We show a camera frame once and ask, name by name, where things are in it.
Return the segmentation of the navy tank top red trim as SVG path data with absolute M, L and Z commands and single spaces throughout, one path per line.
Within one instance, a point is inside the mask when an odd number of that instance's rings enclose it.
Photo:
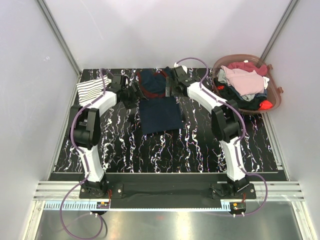
M 167 80 L 172 70 L 166 67 L 158 72 L 139 71 L 137 80 L 145 99 L 138 103 L 141 129 L 144 135 L 183 128 L 180 104 L 174 96 L 166 96 Z

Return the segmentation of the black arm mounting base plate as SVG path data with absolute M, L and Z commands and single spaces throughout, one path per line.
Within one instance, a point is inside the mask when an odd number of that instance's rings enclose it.
M 224 200 L 255 199 L 248 179 L 232 183 L 225 173 L 106 173 L 98 183 L 83 183 L 81 199 L 111 198 L 112 209 L 213 210 Z

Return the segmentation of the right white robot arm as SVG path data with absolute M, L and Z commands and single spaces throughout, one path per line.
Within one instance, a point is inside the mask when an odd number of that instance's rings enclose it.
M 170 76 L 166 77 L 165 95 L 168 97 L 173 93 L 197 101 L 210 113 L 211 131 L 222 146 L 226 162 L 227 183 L 221 187 L 219 195 L 239 198 L 249 186 L 249 180 L 240 147 L 245 124 L 238 112 L 237 102 L 216 95 L 190 77 L 186 66 L 177 63 L 170 69 Z

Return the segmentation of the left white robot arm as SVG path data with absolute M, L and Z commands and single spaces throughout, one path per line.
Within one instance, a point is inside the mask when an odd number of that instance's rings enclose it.
M 70 108 L 68 136 L 83 163 L 84 181 L 93 183 L 90 192 L 103 198 L 108 193 L 108 186 L 102 182 L 105 172 L 98 151 L 101 116 L 119 103 L 132 109 L 144 95 L 136 81 L 130 82 L 121 74 L 111 78 L 103 75 L 96 80 L 78 83 L 76 89 L 78 104 Z

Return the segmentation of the black white striped tank top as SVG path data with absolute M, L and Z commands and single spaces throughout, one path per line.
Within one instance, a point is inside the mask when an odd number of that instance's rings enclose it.
M 111 79 L 104 77 L 97 78 L 76 85 L 78 102 L 80 106 L 85 106 L 95 100 L 104 92 L 104 87 L 111 83 Z

